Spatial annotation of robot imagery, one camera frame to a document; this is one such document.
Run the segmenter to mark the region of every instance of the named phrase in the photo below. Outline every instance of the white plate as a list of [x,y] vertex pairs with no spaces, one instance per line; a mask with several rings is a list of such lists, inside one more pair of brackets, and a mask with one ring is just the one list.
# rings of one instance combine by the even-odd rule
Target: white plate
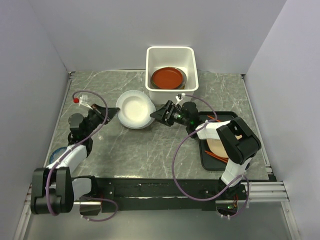
[[120,108],[117,114],[120,123],[127,128],[143,129],[154,121],[150,114],[156,107],[142,91],[126,91],[118,98],[115,106]]

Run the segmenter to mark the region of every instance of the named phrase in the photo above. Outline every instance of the metal frame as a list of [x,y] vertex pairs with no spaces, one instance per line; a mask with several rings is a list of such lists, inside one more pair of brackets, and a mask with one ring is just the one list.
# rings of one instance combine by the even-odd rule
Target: metal frame
[[[253,120],[255,122],[257,135],[258,135],[259,139],[261,140],[261,144],[262,144],[261,150],[262,150],[262,154],[263,154],[264,159],[265,159],[265,167],[266,167],[268,175],[273,175],[273,170],[271,168],[271,165],[270,165],[270,162],[269,162],[269,159],[268,159],[268,155],[267,155],[267,152],[266,152],[266,149],[265,149],[265,145],[263,143],[261,132],[260,132],[259,127],[258,127],[258,123],[257,123],[257,119],[256,119],[256,116],[255,116],[255,113],[254,113],[253,108],[252,108],[252,104],[251,104],[251,101],[250,101],[250,98],[249,98],[249,95],[248,95],[248,91],[247,91],[247,87],[245,85],[245,81],[244,81],[244,76],[243,75],[242,75],[242,79],[243,79],[243,86],[244,86],[245,93],[246,93],[246,96],[247,96],[247,99],[248,99],[248,103],[249,103],[250,109],[252,111]],[[69,72],[69,80],[68,80],[68,83],[67,83],[67,86],[66,86],[66,92],[65,92],[64,99],[63,99],[63,102],[62,102],[62,105],[61,105],[61,109],[60,109],[60,112],[59,112],[59,115],[58,115],[57,123],[56,123],[55,128],[54,128],[54,132],[53,132],[53,135],[52,135],[52,139],[51,139],[51,142],[50,142],[49,149],[53,144],[54,134],[55,134],[55,132],[57,130],[57,127],[58,127],[59,119],[60,119],[62,111],[63,111],[63,107],[64,107],[64,104],[65,104],[65,101],[66,101],[66,98],[67,98],[67,94],[68,94],[71,82],[72,82],[72,72]],[[49,154],[50,154],[50,152],[48,150],[48,153],[47,153],[47,156],[46,156],[46,160],[44,162],[44,166],[46,166],[46,164],[47,164],[47,159],[49,157]],[[247,184],[245,182],[243,182],[242,184],[244,184],[245,189],[248,190],[247,189]],[[22,214],[21,214],[21,217],[20,217],[20,221],[18,223],[16,232],[15,232],[15,235],[14,235],[14,240],[23,240],[24,237],[25,237],[25,233],[26,233],[27,226],[28,226],[28,223],[29,223],[29,220],[30,220],[30,216],[31,216],[30,200],[31,200],[31,185],[29,187],[29,191],[28,191],[26,199],[24,201],[24,207],[23,207]],[[287,225],[288,225],[288,228],[289,228],[289,231],[290,231],[292,239],[293,240],[301,240],[300,232],[298,230],[298,226],[297,226],[295,217],[293,215],[293,212],[292,212],[292,209],[291,209],[291,206],[290,206],[289,197],[287,195],[286,188],[285,188],[283,182],[278,182],[278,181],[276,181],[276,182],[270,182],[270,181],[251,182],[250,183],[249,202],[250,203],[281,202],[282,208],[283,208],[283,212],[284,212],[284,216],[285,216],[285,219],[287,221]],[[228,203],[228,201],[227,200],[217,200],[216,203]],[[79,205],[79,204],[81,204],[81,205],[100,205],[101,203],[100,202],[91,201],[91,202],[81,202],[81,203],[80,202],[75,202],[74,204],[75,205]]]

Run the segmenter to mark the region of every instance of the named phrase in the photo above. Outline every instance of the marble tabletop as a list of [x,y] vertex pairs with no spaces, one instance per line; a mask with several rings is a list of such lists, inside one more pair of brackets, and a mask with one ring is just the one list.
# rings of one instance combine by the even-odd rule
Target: marble tabletop
[[[195,92],[209,102],[216,111],[234,111],[257,133],[253,114],[240,74],[198,72],[199,89]],[[144,71],[77,71],[70,76],[71,84],[63,106],[50,154],[68,144],[68,118],[74,113],[87,115],[87,109],[73,103],[76,90],[92,90],[115,107],[118,97],[128,90],[146,94]],[[90,104],[103,106],[102,101],[88,95]],[[207,111],[204,103],[197,101],[199,111]],[[73,172],[72,176],[95,175],[99,178],[153,178],[170,179],[171,163],[176,147],[186,136],[183,126],[171,127],[158,122],[145,129],[133,130],[122,126],[115,117],[92,137],[93,148]],[[201,166],[198,141],[188,139],[180,148],[175,163],[180,179],[218,179],[222,171],[207,171]],[[250,180],[267,180],[265,160],[260,150],[245,174]]]

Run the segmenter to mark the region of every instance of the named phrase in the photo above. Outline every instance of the white box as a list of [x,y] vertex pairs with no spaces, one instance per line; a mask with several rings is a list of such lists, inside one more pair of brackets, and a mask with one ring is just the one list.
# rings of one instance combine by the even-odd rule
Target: white box
[[[186,84],[184,89],[155,89],[151,84],[152,74],[164,67],[175,67],[184,71]],[[146,51],[145,87],[155,105],[165,104],[168,100],[177,102],[176,95],[193,95],[198,89],[198,74],[194,50],[187,46],[152,46]]]

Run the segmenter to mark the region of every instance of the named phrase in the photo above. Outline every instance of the purple cable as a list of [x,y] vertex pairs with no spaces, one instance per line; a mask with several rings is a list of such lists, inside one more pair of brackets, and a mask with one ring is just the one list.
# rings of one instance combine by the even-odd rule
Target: purple cable
[[[205,100],[199,98],[199,97],[196,97],[196,96],[193,96],[193,95],[186,95],[187,97],[192,97],[192,98],[195,98],[195,99],[198,99],[202,102],[204,102],[213,112],[214,116],[215,116],[215,119],[212,119],[212,120],[209,120],[207,121],[202,127],[200,127],[199,129],[193,131],[192,133],[190,133],[188,136],[186,136],[182,142],[179,143],[178,147],[176,148],[175,152],[174,152],[174,155],[173,155],[173,159],[172,159],[172,164],[171,164],[171,171],[172,171],[172,178],[173,178],[173,181],[175,183],[175,185],[177,186],[177,188],[180,190],[180,192],[185,195],[186,197],[190,198],[191,200],[194,200],[194,201],[199,201],[199,202],[207,202],[207,201],[211,201],[211,200],[214,200],[216,198],[218,198],[221,194],[223,194],[236,180],[238,180],[239,178],[242,178],[242,175],[239,175],[237,176],[235,179],[233,179],[228,185],[226,185],[224,187],[224,189],[222,189],[219,193],[217,193],[216,195],[212,196],[212,197],[209,197],[209,198],[196,198],[196,197],[193,197],[193,196],[190,196],[189,194],[187,194],[182,188],[181,186],[179,185],[178,181],[177,181],[177,178],[176,178],[176,175],[175,175],[175,160],[176,160],[176,157],[177,157],[177,154],[178,154],[178,151],[180,149],[180,147],[182,146],[182,144],[188,139],[190,138],[192,135],[196,134],[197,132],[199,132],[200,130],[204,129],[208,123],[210,122],[214,122],[216,119],[218,119],[217,117],[217,113],[215,112],[215,110],[209,105],[208,102],[206,102]],[[244,177],[246,179],[246,182],[247,182],[247,186],[248,186],[248,190],[247,190],[247,196],[246,196],[246,200],[244,202],[244,205],[243,207],[234,215],[230,216],[230,217],[235,217],[236,215],[238,215],[239,213],[241,213],[244,208],[247,206],[247,203],[248,203],[248,200],[249,200],[249,188],[250,188],[250,185],[249,185],[249,180]]]
[[218,116],[217,116],[216,111],[213,109],[213,107],[212,107],[207,101],[203,100],[203,99],[200,98],[200,97],[193,96],[193,95],[189,95],[189,94],[186,94],[185,96],[186,96],[186,97],[191,97],[191,98],[194,98],[194,99],[198,99],[198,100],[200,100],[201,102],[205,103],[205,104],[211,109],[211,111],[213,112],[214,118],[215,118],[215,119],[218,119]]
[[119,210],[119,206],[118,204],[111,200],[111,199],[106,199],[106,198],[95,198],[95,197],[88,197],[88,196],[84,196],[85,199],[88,199],[88,200],[95,200],[95,201],[103,201],[103,202],[108,202],[108,203],[112,203],[115,205],[115,211],[114,213],[111,215],[111,216],[108,216],[107,218],[103,218],[103,219],[92,219],[92,218],[89,218],[87,216],[82,216],[84,219],[88,220],[88,221],[91,221],[91,222],[104,222],[104,221],[107,221],[109,219],[112,219],[118,212]]
[[46,179],[46,184],[45,184],[45,198],[46,198],[46,205],[48,207],[49,212],[51,213],[51,215],[53,216],[57,216],[58,214],[55,213],[55,211],[53,210],[51,203],[50,203],[50,180],[51,180],[51,176],[53,171],[56,169],[56,167],[62,162],[63,159],[65,159],[65,157],[76,147],[78,147],[79,145],[81,145],[83,142],[85,142],[86,140],[88,140],[89,138],[91,138],[94,134],[96,134],[106,123],[107,119],[108,119],[108,106],[106,101],[104,100],[104,98],[99,95],[98,93],[94,92],[94,91],[90,91],[90,90],[79,90],[79,91],[75,91],[72,94],[72,98],[75,98],[75,95],[77,93],[90,93],[93,95],[96,95],[98,98],[100,98],[102,100],[102,102],[105,105],[105,117],[104,120],[102,122],[102,124],[95,130],[93,131],[89,136],[87,136],[85,139],[81,140],[80,142],[78,142],[76,145],[74,145],[71,149],[67,150],[59,159],[59,161],[57,161],[52,168],[49,171],[48,177]]

